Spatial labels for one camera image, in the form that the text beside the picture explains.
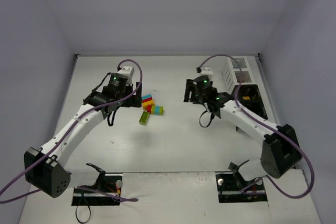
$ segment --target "blue block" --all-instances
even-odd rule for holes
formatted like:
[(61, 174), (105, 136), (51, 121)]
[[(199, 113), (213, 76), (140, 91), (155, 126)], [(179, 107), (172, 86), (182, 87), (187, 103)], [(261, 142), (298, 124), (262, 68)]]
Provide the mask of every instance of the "blue block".
[(152, 95), (151, 94), (145, 95), (145, 96), (142, 97), (142, 100), (145, 100), (145, 99), (148, 99), (148, 98), (152, 98)]

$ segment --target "multicolored block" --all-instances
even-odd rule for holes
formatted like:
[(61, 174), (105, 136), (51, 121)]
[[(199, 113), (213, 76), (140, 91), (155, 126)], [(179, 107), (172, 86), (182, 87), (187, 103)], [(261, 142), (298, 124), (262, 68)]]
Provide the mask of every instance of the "multicolored block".
[(141, 115), (141, 117), (140, 117), (139, 123), (140, 123), (141, 125), (146, 125), (147, 120), (148, 120), (148, 118), (149, 118), (149, 115), (150, 115), (150, 113), (147, 112), (147, 111), (142, 112), (142, 115)]
[(148, 105), (155, 105), (151, 94), (143, 96), (141, 100), (141, 105), (144, 110), (147, 108)]
[(146, 111), (148, 111), (151, 114), (162, 115), (163, 114), (163, 107), (162, 106), (148, 105), (147, 108), (146, 108)]

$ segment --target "gray wall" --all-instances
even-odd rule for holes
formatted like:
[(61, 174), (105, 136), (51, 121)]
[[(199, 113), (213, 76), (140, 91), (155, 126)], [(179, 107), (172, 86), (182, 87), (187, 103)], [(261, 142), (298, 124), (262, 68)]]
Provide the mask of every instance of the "gray wall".
[(288, 0), (47, 0), (76, 53), (261, 52)]
[[(74, 66), (45, 0), (0, 0), (0, 188), (24, 168), (23, 154), (52, 137)], [(1, 199), (28, 191), (19, 180)], [(1, 223), (18, 223), (25, 200), (0, 206)]]
[[(336, 0), (291, 0), (261, 55), (282, 123), (310, 157), (313, 201), (336, 223)], [(307, 176), (310, 173), (302, 162)]]

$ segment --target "white table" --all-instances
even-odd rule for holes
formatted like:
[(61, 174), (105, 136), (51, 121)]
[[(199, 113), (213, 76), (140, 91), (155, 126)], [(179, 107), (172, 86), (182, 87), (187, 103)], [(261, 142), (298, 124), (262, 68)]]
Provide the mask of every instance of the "white table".
[[(215, 172), (226, 171), (230, 162), (260, 156), (261, 147), (225, 120), (215, 119), (209, 128), (201, 128), (198, 118), (204, 109), (183, 102), (186, 79), (197, 77), (195, 68), (206, 57), (79, 57), (57, 131), (104, 75), (116, 71), (125, 58), (140, 64), (142, 94), (152, 94), (155, 104), (164, 106), (164, 115), (153, 115), (147, 126), (141, 126), (141, 108), (121, 108), (114, 127), (100, 124), (75, 150), (66, 168), (94, 163), (107, 172), (124, 173), (123, 196), (139, 197), (139, 202), (118, 207), (93, 207), (90, 223), (319, 223), (309, 195), (288, 199), (268, 181), (268, 202), (218, 203)], [(208, 64), (215, 71), (214, 86), (219, 91), (224, 91), (223, 62), (218, 57)], [(269, 120), (274, 122), (257, 62), (254, 57), (248, 62)], [(138, 78), (136, 70), (134, 81)], [(289, 171), (277, 182), (292, 194), (307, 187), (300, 170)], [(29, 196), (20, 224), (77, 223), (71, 197), (72, 189), (56, 199), (43, 193)], [(87, 214), (86, 208), (81, 211)]]

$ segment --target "lego block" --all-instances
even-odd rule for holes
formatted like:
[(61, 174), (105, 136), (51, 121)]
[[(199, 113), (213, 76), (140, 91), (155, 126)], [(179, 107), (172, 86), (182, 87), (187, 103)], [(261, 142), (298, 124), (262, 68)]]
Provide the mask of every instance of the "lego block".
[(156, 114), (156, 115), (162, 115), (163, 114), (163, 107), (162, 106), (148, 105), (146, 110), (151, 114)]
[(148, 98), (152, 98), (152, 95), (151, 94), (144, 95), (141, 99), (145, 100), (145, 99), (148, 99)]
[(143, 102), (142, 104), (143, 109), (146, 109), (148, 105), (155, 105), (154, 100), (150, 100), (148, 102)]
[(141, 115), (141, 117), (140, 117), (139, 123), (140, 123), (141, 125), (146, 125), (147, 120), (148, 120), (148, 118), (149, 118), (149, 115), (150, 115), (150, 113), (147, 112), (147, 111), (142, 112), (142, 115)]
[(141, 102), (148, 102), (148, 101), (151, 101), (151, 100), (153, 100), (153, 98), (149, 97), (147, 99), (142, 100)]

